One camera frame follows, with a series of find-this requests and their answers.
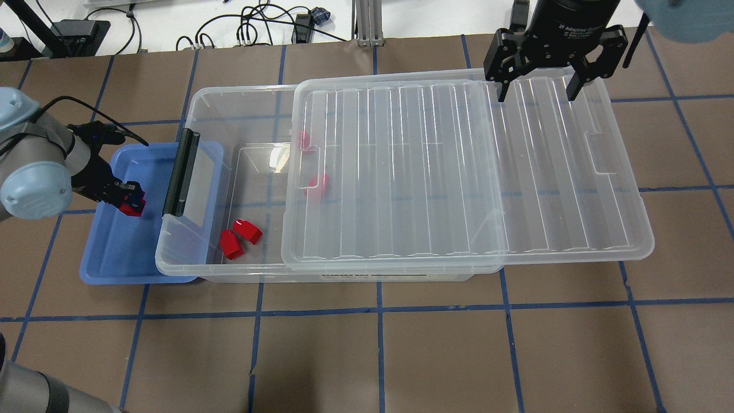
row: blue plastic tray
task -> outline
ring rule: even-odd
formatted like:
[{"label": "blue plastic tray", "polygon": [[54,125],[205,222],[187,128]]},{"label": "blue plastic tray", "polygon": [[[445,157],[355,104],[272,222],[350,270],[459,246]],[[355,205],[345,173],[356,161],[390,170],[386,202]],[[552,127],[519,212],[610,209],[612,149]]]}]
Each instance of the blue plastic tray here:
[{"label": "blue plastic tray", "polygon": [[145,191],[141,217],[129,217],[112,205],[97,205],[79,275],[87,284],[175,284],[192,277],[165,276],[156,268],[161,212],[176,158],[177,143],[123,146],[110,166],[123,182],[137,181]]}]

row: brown table surface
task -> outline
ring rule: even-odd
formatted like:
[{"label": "brown table surface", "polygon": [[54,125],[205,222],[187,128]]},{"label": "brown table surface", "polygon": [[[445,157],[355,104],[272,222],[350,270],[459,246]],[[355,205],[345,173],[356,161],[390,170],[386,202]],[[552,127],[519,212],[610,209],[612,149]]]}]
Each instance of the brown table surface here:
[{"label": "brown table surface", "polygon": [[[202,87],[481,67],[489,41],[12,62],[0,85],[96,102],[170,142]],[[655,232],[642,261],[463,283],[90,286],[95,204],[78,197],[0,224],[0,330],[18,363],[131,412],[734,411],[732,68],[732,35],[682,45],[652,29],[606,82]]]}]

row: blue tape grid line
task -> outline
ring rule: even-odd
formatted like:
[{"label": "blue tape grid line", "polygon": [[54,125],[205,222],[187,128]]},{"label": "blue tape grid line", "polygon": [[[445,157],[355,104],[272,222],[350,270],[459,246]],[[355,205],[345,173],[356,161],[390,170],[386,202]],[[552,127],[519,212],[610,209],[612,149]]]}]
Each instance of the blue tape grid line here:
[{"label": "blue tape grid line", "polygon": [[[734,297],[712,298],[669,298],[660,300],[635,300],[636,306],[679,306],[692,304],[734,304]],[[599,307],[624,307],[630,305],[625,301],[580,301],[558,303],[523,303],[510,304],[512,310],[524,309],[583,309]],[[341,309],[314,309],[314,310],[269,310],[262,311],[260,317],[313,317],[319,315],[348,315],[348,314],[377,314],[405,313],[405,312],[464,312],[464,311],[504,311],[504,304],[472,304],[455,306],[383,306],[355,307]],[[256,317],[256,311],[241,312],[190,312],[172,314],[144,314],[143,320],[194,320],[202,318],[248,318]],[[49,315],[31,316],[27,319],[20,317],[0,317],[0,323],[44,323],[53,321],[109,321],[109,320],[137,320],[137,315]]]},{"label": "blue tape grid line", "polygon": [[512,376],[515,379],[515,393],[517,396],[517,410],[525,413],[525,402],[523,401],[523,388],[520,383],[520,368],[517,365],[517,349],[515,348],[515,331],[512,328],[512,306],[509,303],[507,292],[507,280],[504,269],[500,270],[500,285],[502,286],[502,303],[505,311],[505,324],[507,325],[507,341],[509,344],[509,356],[512,362]]},{"label": "blue tape grid line", "polygon": [[63,215],[83,215],[83,214],[93,214],[97,212],[96,209],[70,209],[67,211],[64,211]]},{"label": "blue tape grid line", "polygon": [[659,413],[666,413],[665,406],[663,406],[663,400],[660,396],[660,390],[658,390],[658,382],[655,380],[655,372],[653,371],[653,363],[650,361],[650,355],[647,352],[647,343],[644,339],[642,332],[642,324],[637,314],[637,305],[635,304],[634,296],[632,295],[632,287],[630,287],[627,278],[627,269],[625,268],[624,262],[619,262],[619,271],[622,273],[622,283],[625,285],[627,290],[627,299],[632,310],[632,319],[635,323],[635,330],[637,331],[637,339],[640,341],[640,348],[642,350],[642,358],[644,360],[644,366],[647,370],[647,377],[650,380],[650,387],[653,390],[653,396],[655,397],[655,404],[658,407]]},{"label": "blue tape grid line", "polygon": [[[109,74],[112,72],[112,63],[114,62],[115,62],[115,56],[112,55],[109,57],[109,63],[107,64],[107,72],[104,74],[104,79],[102,80],[102,86],[99,88],[99,95],[97,95],[97,101],[94,103],[95,109],[99,109],[99,105],[102,103],[102,95],[104,95],[104,90],[107,87],[107,81],[109,80]],[[97,117],[97,112],[92,112],[92,116],[90,117],[90,122],[94,122],[96,117]]]},{"label": "blue tape grid line", "polygon": [[38,272],[38,278],[36,279],[36,285],[33,287],[33,293],[31,299],[28,302],[28,308],[26,309],[26,315],[23,317],[23,325],[21,326],[21,332],[18,334],[18,341],[15,342],[15,348],[12,351],[12,357],[10,361],[14,362],[18,358],[18,352],[21,350],[21,344],[23,343],[23,337],[26,335],[26,327],[33,312],[33,306],[36,304],[36,298],[38,297],[38,291],[41,288],[41,282],[43,281],[43,274],[46,273],[46,266],[48,265],[48,258],[51,256],[51,250],[54,248],[54,241],[59,233],[59,227],[61,226],[62,216],[60,215],[56,219],[56,225],[54,231],[51,233],[51,239],[48,241],[48,247],[46,249],[46,255],[43,256],[43,264],[41,264],[41,270]]},{"label": "blue tape grid line", "polygon": [[466,36],[461,35],[461,46],[464,49],[464,61],[466,62],[466,68],[471,69],[471,59],[469,59],[469,48],[466,44]]},{"label": "blue tape grid line", "polygon": [[611,103],[632,103],[632,102],[670,102],[670,101],[700,101],[708,99],[731,99],[734,95],[695,95],[695,96],[661,96],[659,98],[618,98],[612,99]]},{"label": "blue tape grid line", "polygon": [[[199,51],[194,51],[194,59],[191,65],[191,73],[189,74],[189,83],[186,86],[186,97],[183,100],[183,108],[181,109],[181,119],[178,122],[178,131],[176,132],[176,141],[181,136],[181,130],[186,122],[186,112],[189,109],[189,99],[191,98],[191,89],[194,84],[194,77],[196,75],[196,66],[199,60]],[[123,391],[120,395],[120,407],[125,408],[128,397],[128,389],[130,387],[130,377],[132,375],[133,364],[135,362],[135,353],[137,351],[137,343],[140,338],[140,328],[142,326],[143,316],[145,314],[145,305],[148,302],[148,292],[150,291],[150,284],[146,284],[142,291],[142,297],[140,298],[140,308],[138,311],[138,317],[135,323],[135,332],[133,334],[133,342],[130,346],[130,356],[128,357],[128,366],[125,371],[125,381],[123,382]]]},{"label": "blue tape grid line", "polygon": [[688,125],[688,121],[686,121],[685,115],[683,115],[683,110],[680,108],[680,103],[678,102],[679,98],[675,95],[673,91],[673,86],[671,85],[670,80],[668,79],[668,76],[665,73],[665,68],[663,67],[663,63],[660,60],[658,51],[655,49],[655,45],[653,44],[653,38],[650,36],[649,32],[645,32],[645,37],[647,38],[647,44],[650,45],[650,50],[652,50],[653,52],[655,63],[658,65],[658,69],[660,69],[660,73],[663,76],[663,80],[665,81],[665,87],[668,89],[670,98],[672,99],[673,105],[675,106],[675,111],[678,113],[680,122],[683,124],[683,128],[686,130],[686,135],[688,135],[688,140],[690,141],[691,146],[693,147],[693,150],[696,153],[696,158],[698,158],[698,162],[701,164],[703,173],[706,175],[706,180],[708,181],[708,185],[711,191],[713,192],[713,197],[716,199],[716,203],[719,205],[719,210],[721,211],[722,217],[724,218],[724,222],[727,225],[727,229],[729,230],[729,235],[732,237],[732,240],[734,240],[734,226],[732,226],[732,221],[729,218],[729,214],[727,213],[726,207],[724,206],[722,197],[721,195],[719,195],[719,188],[716,186],[716,184],[713,181],[711,172],[709,171],[708,166],[706,165],[706,161],[703,159],[703,154],[701,153],[701,150],[699,149],[698,144],[696,143],[696,139],[693,136],[691,127]]},{"label": "blue tape grid line", "polygon": [[[372,74],[379,74],[377,46],[372,46]],[[377,383],[379,390],[379,413],[385,413],[385,308],[382,305],[382,282],[376,283],[377,293]]]},{"label": "blue tape grid line", "polygon": [[26,70],[23,72],[23,76],[21,76],[21,81],[18,83],[18,89],[22,89],[23,85],[26,83],[26,77],[28,77],[28,72],[31,71],[31,64],[33,64],[33,60],[28,61]]},{"label": "blue tape grid line", "polygon": [[379,413],[385,413],[385,329],[383,324],[382,282],[377,283],[377,381],[379,386]]},{"label": "blue tape grid line", "polygon": [[[280,50],[280,68],[278,69],[277,83],[283,84],[283,72],[286,68],[286,45]],[[277,139],[278,124],[280,122],[280,103],[281,103],[282,92],[276,92],[275,95],[275,119],[273,120],[273,136],[272,142]],[[272,193],[273,193],[273,178],[272,173],[268,174],[268,190],[266,196],[266,206],[271,208],[272,205]],[[267,246],[268,246],[268,233],[270,232],[270,214],[265,215],[265,239],[263,240],[263,255],[262,262],[267,262]],[[265,283],[261,282],[258,285],[258,304],[255,308],[255,328],[252,332],[252,356],[250,358],[250,381],[247,388],[247,413],[253,413],[255,408],[255,385],[257,383],[257,375],[255,374],[255,367],[258,365],[258,349],[260,346],[260,324],[263,317],[263,293],[265,291]]]},{"label": "blue tape grid line", "polygon": [[176,142],[181,139],[181,130],[186,123],[186,113],[189,111],[189,99],[191,98],[191,88],[194,85],[194,75],[196,74],[196,64],[199,62],[199,51],[194,51],[194,61],[191,64],[191,74],[189,75],[189,84],[186,86],[186,98],[183,100],[183,109],[181,109],[181,118],[178,120],[178,131],[176,132]]},{"label": "blue tape grid line", "polygon": [[170,123],[179,123],[181,119],[167,119],[163,121],[140,121],[140,122],[120,122],[123,126],[144,126],[144,125],[165,125]]},{"label": "blue tape grid line", "polygon": [[135,322],[135,332],[133,333],[133,342],[130,345],[130,355],[128,357],[128,367],[125,369],[125,381],[123,382],[123,391],[120,393],[120,408],[125,408],[128,399],[128,389],[130,387],[130,377],[133,373],[133,363],[135,363],[135,351],[137,350],[137,342],[140,338],[140,327],[142,326],[143,315],[145,314],[145,304],[148,302],[148,292],[150,284],[146,284],[142,290],[142,298],[140,299],[140,308]]}]

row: clear plastic storage bin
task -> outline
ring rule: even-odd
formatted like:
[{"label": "clear plastic storage bin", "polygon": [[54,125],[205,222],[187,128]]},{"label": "clear plastic storage bin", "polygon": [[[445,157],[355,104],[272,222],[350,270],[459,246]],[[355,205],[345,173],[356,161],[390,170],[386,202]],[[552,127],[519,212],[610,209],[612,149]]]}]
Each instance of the clear plastic storage bin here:
[{"label": "clear plastic storage bin", "polygon": [[[445,281],[641,259],[653,235],[611,101],[597,80],[569,102],[570,75],[533,72],[502,104],[471,69],[201,90],[185,207],[164,216],[156,264],[228,282]],[[228,261],[219,233],[237,219],[264,236]]]}]

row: white wall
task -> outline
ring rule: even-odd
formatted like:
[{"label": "white wall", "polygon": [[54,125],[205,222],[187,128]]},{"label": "white wall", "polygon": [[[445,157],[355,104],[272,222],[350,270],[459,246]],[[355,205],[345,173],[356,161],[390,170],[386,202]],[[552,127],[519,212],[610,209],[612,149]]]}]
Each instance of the white wall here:
[{"label": "white wall", "polygon": [[[38,10],[35,0],[26,2]],[[286,9],[303,5],[306,7],[324,7],[332,13],[332,21],[319,27],[324,31],[343,38],[350,38],[352,31],[351,0],[272,0],[273,3]],[[536,0],[531,0],[534,7]],[[46,12],[59,21],[63,18],[83,18],[90,9],[82,0],[41,0]],[[140,22],[143,32],[142,47],[148,51],[174,50],[176,39],[181,35],[194,36],[197,29],[209,18],[220,14],[239,14],[243,6],[255,5],[257,0],[231,0],[223,4],[222,0],[155,0],[140,3],[135,9],[135,16]],[[423,37],[446,35],[471,35],[476,33],[493,33],[500,27],[507,27],[512,0],[383,0],[383,25],[386,37]],[[273,15],[275,9],[268,12]],[[612,24],[636,26],[639,22],[639,8],[634,0],[622,0]],[[113,54],[127,41],[131,33],[130,21],[122,13],[100,12],[94,15],[99,20],[112,22],[109,34],[102,43],[98,54]],[[214,39],[217,47],[236,45],[235,28],[237,18],[223,18],[208,25],[204,32]],[[265,41],[266,33],[262,23],[257,23],[261,33],[260,41]],[[273,40],[276,43],[290,43],[292,28],[286,25],[271,24]],[[25,36],[25,31],[18,18],[7,7],[0,6],[0,27],[12,36]],[[31,32],[31,40],[40,46],[40,42]],[[316,33],[314,42],[332,41],[332,39]],[[137,36],[127,53],[137,48]]]}]

